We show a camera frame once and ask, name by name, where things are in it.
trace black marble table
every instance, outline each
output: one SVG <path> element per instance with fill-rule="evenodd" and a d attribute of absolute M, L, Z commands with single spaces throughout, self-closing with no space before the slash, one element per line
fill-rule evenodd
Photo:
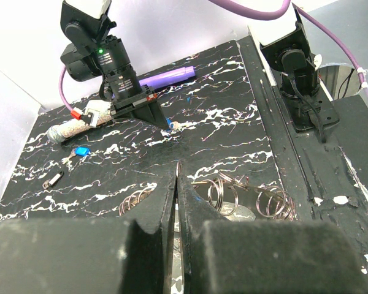
<path fill-rule="evenodd" d="M 249 176 L 255 185 L 281 185 L 269 138 L 256 106 L 235 41 L 169 64 L 143 77 L 194 66 L 196 78 L 159 94 L 173 131 L 139 121 L 110 122 L 63 144 L 45 132 L 71 119 L 64 107 L 40 115 L 0 202 L 0 222 L 29 217 L 117 217 L 120 203 L 134 191 L 155 187 L 178 160 L 192 179 L 212 179 L 218 171 Z M 84 108 L 90 99 L 75 103 Z M 91 150 L 72 158 L 73 148 Z M 58 184 L 42 184 L 60 170 Z"/>

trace purple cylinder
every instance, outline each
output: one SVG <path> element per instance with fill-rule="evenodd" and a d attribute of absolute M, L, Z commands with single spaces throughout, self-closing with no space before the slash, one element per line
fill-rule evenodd
<path fill-rule="evenodd" d="M 181 81 L 185 81 L 189 78 L 195 76 L 195 69 L 193 66 L 182 67 L 181 69 L 175 69 L 170 72 L 161 73 L 160 75 L 155 75 L 154 77 L 145 78 L 140 80 L 141 86 L 147 85 L 153 87 L 154 89 L 163 88 Z"/>

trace black wire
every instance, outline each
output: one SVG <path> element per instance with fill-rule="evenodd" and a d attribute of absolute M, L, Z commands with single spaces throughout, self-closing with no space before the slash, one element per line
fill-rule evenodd
<path fill-rule="evenodd" d="M 355 69 L 351 69 L 351 72 L 349 73 L 349 75 L 346 77 L 346 79 L 342 82 L 341 84 L 341 87 L 339 87 L 339 91 L 338 91 L 338 99 L 340 97 L 340 94 L 341 94 L 341 90 L 342 90 L 342 86 L 348 82 L 348 84 L 346 85 L 346 88 L 345 88 L 345 92 L 342 96 L 342 98 L 345 97 L 346 93 L 348 92 L 348 88 L 349 88 L 349 83 L 350 83 L 350 79 L 351 79 L 351 76 L 353 75 L 353 72 L 355 72 Z"/>
<path fill-rule="evenodd" d="M 307 104 L 312 111 L 315 113 L 316 115 L 316 120 L 318 121 L 318 127 L 319 127 L 319 134 L 320 134 L 320 138 L 321 138 L 321 142 L 325 143 L 326 142 L 326 135 L 324 134 L 324 126 L 321 123 L 321 118 L 319 113 L 316 111 L 316 109 L 312 106 L 312 104 L 300 93 L 300 91 L 297 89 L 297 85 L 296 85 L 296 81 L 294 80 L 294 77 L 289 77 L 290 83 L 293 87 L 293 91 L 296 93 L 296 95 L 302 100 L 304 101 L 305 104 Z"/>

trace white wall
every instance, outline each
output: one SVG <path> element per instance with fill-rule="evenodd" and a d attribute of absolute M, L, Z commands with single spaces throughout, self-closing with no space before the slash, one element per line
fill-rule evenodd
<path fill-rule="evenodd" d="M 314 2 L 334 0 L 297 1 L 312 9 Z M 0 70 L 45 108 L 62 105 L 59 58 L 69 41 L 60 28 L 61 3 L 0 1 Z M 207 0 L 113 0 L 109 16 L 118 23 L 112 34 L 123 39 L 138 74 L 247 35 L 247 19 Z M 64 92 L 75 100 L 96 92 L 100 83 L 101 78 L 77 83 L 67 76 Z"/>
<path fill-rule="evenodd" d="M 0 72 L 0 200 L 39 108 L 39 103 Z"/>

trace small black and white object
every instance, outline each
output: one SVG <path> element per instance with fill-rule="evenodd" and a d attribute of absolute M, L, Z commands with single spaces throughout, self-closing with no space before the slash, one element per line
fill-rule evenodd
<path fill-rule="evenodd" d="M 53 179 L 51 180 L 47 180 L 46 182 L 43 183 L 42 187 L 47 190 L 51 187 L 53 187 L 55 184 L 57 184 L 57 182 L 61 179 L 61 177 L 64 175 L 64 172 L 61 171 L 59 172 L 57 175 L 55 175 L 53 177 Z"/>

